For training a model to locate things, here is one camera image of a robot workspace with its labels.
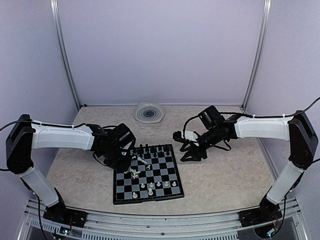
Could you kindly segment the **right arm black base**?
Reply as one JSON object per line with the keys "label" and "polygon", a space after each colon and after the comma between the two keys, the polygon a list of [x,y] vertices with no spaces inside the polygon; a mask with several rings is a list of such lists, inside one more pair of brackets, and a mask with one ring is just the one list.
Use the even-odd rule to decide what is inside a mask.
{"label": "right arm black base", "polygon": [[263,198],[259,206],[249,210],[242,210],[238,213],[242,227],[263,224],[283,217],[279,204],[273,204]]}

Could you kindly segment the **white bishop piece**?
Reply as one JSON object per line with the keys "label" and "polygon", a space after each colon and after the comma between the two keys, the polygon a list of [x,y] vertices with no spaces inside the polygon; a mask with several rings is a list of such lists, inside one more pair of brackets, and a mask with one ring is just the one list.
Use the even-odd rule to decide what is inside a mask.
{"label": "white bishop piece", "polygon": [[136,179],[139,177],[139,174],[141,173],[141,171],[135,170],[135,169],[130,169],[129,172],[131,173],[131,178],[132,179]]}

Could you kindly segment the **right aluminium frame post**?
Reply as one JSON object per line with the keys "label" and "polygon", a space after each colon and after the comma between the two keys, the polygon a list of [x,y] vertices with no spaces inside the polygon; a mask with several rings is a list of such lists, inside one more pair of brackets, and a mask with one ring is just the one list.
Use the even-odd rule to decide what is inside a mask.
{"label": "right aluminium frame post", "polygon": [[261,18],[261,24],[260,24],[260,30],[258,35],[258,42],[257,47],[255,50],[255,55],[253,59],[253,65],[250,71],[249,75],[249,82],[245,91],[244,99],[241,104],[241,108],[246,111],[250,99],[252,97],[254,86],[257,80],[257,74],[260,67],[261,58],[263,55],[263,49],[265,45],[265,39],[268,31],[268,24],[269,24],[269,18],[270,18],[270,12],[272,8],[272,0],[265,0],[263,5],[263,11],[262,11],[262,18]]}

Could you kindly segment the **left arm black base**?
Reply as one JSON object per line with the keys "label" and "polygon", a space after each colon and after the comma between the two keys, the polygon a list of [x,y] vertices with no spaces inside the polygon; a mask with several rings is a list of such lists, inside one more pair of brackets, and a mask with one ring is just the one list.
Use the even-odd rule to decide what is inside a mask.
{"label": "left arm black base", "polygon": [[84,228],[87,215],[85,211],[68,208],[62,201],[59,201],[57,204],[45,208],[43,218],[71,227]]}

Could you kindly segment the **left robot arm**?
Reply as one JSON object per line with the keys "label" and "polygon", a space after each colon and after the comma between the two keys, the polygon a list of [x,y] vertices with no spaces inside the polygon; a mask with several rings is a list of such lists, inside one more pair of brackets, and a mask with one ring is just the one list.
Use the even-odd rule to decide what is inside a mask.
{"label": "left robot arm", "polygon": [[96,160],[104,158],[103,166],[126,172],[132,161],[131,150],[136,144],[136,137],[124,123],[110,127],[89,123],[61,125],[32,120],[28,114],[22,114],[18,120],[6,124],[9,126],[12,129],[5,141],[7,170],[18,175],[61,223],[70,218],[70,211],[60,193],[32,161],[32,150],[89,151]]}

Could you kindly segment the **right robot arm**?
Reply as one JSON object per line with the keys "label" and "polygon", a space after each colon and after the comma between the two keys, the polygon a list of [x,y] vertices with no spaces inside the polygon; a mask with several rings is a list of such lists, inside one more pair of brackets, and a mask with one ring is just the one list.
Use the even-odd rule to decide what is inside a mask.
{"label": "right robot arm", "polygon": [[318,147],[318,136],[305,111],[282,116],[254,116],[244,113],[231,113],[224,118],[213,105],[196,115],[206,132],[198,134],[185,128],[173,133],[173,139],[182,143],[182,162],[200,162],[207,158],[207,149],[218,143],[227,144],[230,140],[245,138],[278,139],[290,143],[290,156],[274,185],[266,193],[256,210],[256,218],[266,222],[275,212],[275,206],[300,181],[304,172],[314,163]]}

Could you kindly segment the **front aluminium rail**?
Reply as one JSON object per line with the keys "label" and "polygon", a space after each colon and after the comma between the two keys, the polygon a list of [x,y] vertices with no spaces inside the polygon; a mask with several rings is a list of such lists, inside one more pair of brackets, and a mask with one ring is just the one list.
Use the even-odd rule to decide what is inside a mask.
{"label": "front aluminium rail", "polygon": [[[71,227],[66,240],[261,240],[255,230],[272,222],[242,227],[239,213],[247,209],[189,215],[136,215],[84,210],[84,227]],[[67,225],[42,219],[47,238],[58,236]],[[38,218],[38,201],[30,199],[14,240],[43,240]],[[310,240],[307,227],[295,198],[286,200],[285,221],[276,236],[269,240]]]}

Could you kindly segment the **left aluminium frame post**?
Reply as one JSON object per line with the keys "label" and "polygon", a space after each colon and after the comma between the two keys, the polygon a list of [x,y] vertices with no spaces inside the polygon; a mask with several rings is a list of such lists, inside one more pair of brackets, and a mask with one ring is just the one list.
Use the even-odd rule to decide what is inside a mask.
{"label": "left aluminium frame post", "polygon": [[63,28],[60,18],[60,11],[59,11],[59,3],[57,0],[50,0],[50,8],[53,18],[53,23],[55,27],[55,32],[57,36],[58,41],[58,47],[62,59],[62,64],[64,68],[64,72],[67,78],[67,83],[71,92],[72,100],[74,102],[74,105],[76,109],[79,111],[81,109],[81,101],[79,98],[79,94],[76,88],[76,84],[72,75],[71,66],[68,59],[67,49],[64,41],[64,35],[63,35]]}

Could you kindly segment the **aluminium frame post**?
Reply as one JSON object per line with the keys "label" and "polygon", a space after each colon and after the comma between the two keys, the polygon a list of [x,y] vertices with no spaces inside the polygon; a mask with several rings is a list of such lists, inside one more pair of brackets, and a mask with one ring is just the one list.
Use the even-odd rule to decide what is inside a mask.
{"label": "aluminium frame post", "polygon": [[57,0],[50,0],[50,8],[53,18],[53,23],[55,27],[55,32],[57,36],[58,41],[58,47],[62,59],[62,64],[64,68],[64,72],[67,78],[67,83],[71,92],[72,100],[74,102],[74,105],[76,109],[79,111],[81,109],[81,101],[79,98],[79,94],[76,88],[76,84],[72,75],[71,66],[68,59],[67,49],[64,41],[64,35],[63,35],[63,28],[60,18],[60,11],[59,11],[59,3]]}
{"label": "aluminium frame post", "polygon": [[257,80],[257,74],[260,67],[261,58],[263,55],[263,49],[265,45],[265,39],[268,31],[268,24],[269,24],[269,18],[270,18],[270,12],[272,8],[272,0],[265,0],[263,5],[263,11],[262,11],[262,18],[261,18],[261,24],[260,24],[260,30],[258,35],[258,42],[257,47],[255,50],[255,55],[253,59],[253,65],[250,71],[249,75],[249,82],[245,91],[244,99],[241,104],[241,108],[246,111],[250,99],[252,97],[254,86]]}

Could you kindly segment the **black white chess board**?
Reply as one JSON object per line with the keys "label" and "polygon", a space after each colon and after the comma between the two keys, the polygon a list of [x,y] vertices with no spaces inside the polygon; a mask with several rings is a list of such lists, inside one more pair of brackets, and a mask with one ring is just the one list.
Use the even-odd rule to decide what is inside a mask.
{"label": "black white chess board", "polygon": [[[113,204],[127,205],[140,204],[151,201],[167,201],[184,198],[184,190],[178,170],[177,161],[172,144],[161,145],[140,145],[130,152],[132,160],[130,169],[141,171],[138,178],[132,179],[132,174],[128,172],[113,171]],[[137,161],[141,157],[147,164]],[[153,183],[153,195],[148,195],[149,184]]]}

